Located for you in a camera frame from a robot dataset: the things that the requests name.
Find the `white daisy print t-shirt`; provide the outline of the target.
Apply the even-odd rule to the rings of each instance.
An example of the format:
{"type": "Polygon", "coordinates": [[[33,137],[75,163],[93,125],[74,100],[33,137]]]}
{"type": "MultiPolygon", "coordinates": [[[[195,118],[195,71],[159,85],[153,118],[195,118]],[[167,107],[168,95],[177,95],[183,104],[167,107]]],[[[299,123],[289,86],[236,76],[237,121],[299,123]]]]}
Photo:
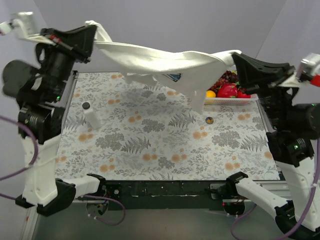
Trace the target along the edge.
{"type": "Polygon", "coordinates": [[[203,112],[206,91],[230,67],[233,54],[240,50],[216,53],[199,51],[169,52],[128,43],[114,42],[103,26],[87,20],[86,26],[95,26],[94,45],[120,66],[125,81],[155,86],[160,83],[191,100],[191,108],[203,112]]]}

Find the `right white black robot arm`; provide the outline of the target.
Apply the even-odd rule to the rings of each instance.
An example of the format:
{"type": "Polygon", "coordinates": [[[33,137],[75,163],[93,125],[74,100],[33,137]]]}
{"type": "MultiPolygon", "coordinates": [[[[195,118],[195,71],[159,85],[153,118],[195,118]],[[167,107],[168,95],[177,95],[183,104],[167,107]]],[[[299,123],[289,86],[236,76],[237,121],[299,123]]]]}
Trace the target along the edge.
{"type": "Polygon", "coordinates": [[[251,200],[269,213],[284,236],[294,240],[320,237],[320,154],[313,140],[320,138],[320,106],[293,104],[304,83],[320,84],[320,56],[309,54],[298,68],[288,63],[268,63],[244,54],[232,55],[239,83],[256,94],[273,132],[267,133],[272,157],[279,166],[291,198],[277,196],[243,172],[226,179],[227,196],[251,200]]]}

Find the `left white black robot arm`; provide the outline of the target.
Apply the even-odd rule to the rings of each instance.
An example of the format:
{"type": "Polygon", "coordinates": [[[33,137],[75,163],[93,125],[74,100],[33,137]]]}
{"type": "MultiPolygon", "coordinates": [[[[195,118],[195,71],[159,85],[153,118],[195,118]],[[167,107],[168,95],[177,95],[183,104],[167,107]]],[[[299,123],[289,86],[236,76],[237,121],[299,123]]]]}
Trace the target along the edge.
{"type": "Polygon", "coordinates": [[[44,28],[35,46],[40,68],[12,60],[2,72],[2,91],[19,106],[15,124],[26,162],[24,190],[14,201],[46,217],[68,208],[76,198],[101,200],[107,193],[97,174],[62,180],[55,173],[66,110],[58,102],[74,64],[91,60],[96,30],[95,25],[69,31],[44,28]]]}

